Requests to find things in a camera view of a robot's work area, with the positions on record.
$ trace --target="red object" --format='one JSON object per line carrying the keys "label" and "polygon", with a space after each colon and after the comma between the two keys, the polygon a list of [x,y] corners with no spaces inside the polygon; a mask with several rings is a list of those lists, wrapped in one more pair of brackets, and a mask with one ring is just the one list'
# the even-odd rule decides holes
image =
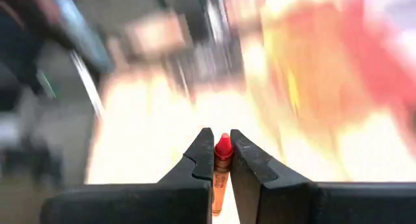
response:
{"label": "red object", "polygon": [[229,134],[223,133],[220,141],[214,148],[215,156],[223,161],[229,160],[233,156],[233,146]]}
{"label": "red object", "polygon": [[328,3],[299,3],[276,21],[265,40],[276,64],[271,69],[276,89],[287,87],[283,93],[301,126],[313,132],[362,123],[374,110],[388,108],[416,153],[414,64],[400,60],[400,48],[389,43],[395,39],[394,25],[370,25],[358,13],[362,3],[352,0],[344,11]]}

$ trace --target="red crayon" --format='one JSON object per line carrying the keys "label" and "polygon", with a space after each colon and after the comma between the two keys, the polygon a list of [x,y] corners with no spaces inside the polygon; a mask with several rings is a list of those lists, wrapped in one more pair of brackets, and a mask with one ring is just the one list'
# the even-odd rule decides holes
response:
{"label": "red crayon", "polygon": [[222,203],[228,181],[229,167],[233,158],[233,146],[227,133],[221,135],[220,141],[214,148],[214,202],[213,215],[221,213]]}

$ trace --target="crayon tip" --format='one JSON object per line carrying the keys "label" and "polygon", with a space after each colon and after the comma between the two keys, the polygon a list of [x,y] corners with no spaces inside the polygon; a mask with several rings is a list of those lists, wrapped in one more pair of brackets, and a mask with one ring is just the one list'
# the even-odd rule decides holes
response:
{"label": "crayon tip", "polygon": [[221,160],[227,160],[233,154],[233,146],[231,145],[231,139],[229,134],[223,133],[220,141],[217,143],[214,149],[215,155]]}

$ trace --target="black plastic jaw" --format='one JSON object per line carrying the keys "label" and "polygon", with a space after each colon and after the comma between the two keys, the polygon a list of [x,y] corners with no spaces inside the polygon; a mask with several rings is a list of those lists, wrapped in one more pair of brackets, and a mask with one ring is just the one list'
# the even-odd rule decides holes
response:
{"label": "black plastic jaw", "polygon": [[414,223],[416,183],[311,182],[231,131],[240,222]]}
{"label": "black plastic jaw", "polygon": [[40,223],[211,223],[213,148],[203,129],[158,183],[69,190],[44,203]]}

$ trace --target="person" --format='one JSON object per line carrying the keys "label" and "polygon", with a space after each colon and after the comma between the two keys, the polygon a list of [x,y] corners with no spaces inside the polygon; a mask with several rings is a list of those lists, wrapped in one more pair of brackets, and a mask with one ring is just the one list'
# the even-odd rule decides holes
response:
{"label": "person", "polygon": [[[59,20],[59,12],[53,0],[30,0],[36,5],[48,23]],[[36,59],[45,38],[31,30],[22,19],[20,12],[7,0],[0,0],[0,62],[8,68],[20,84],[27,85],[35,95],[45,90],[37,78]]]}

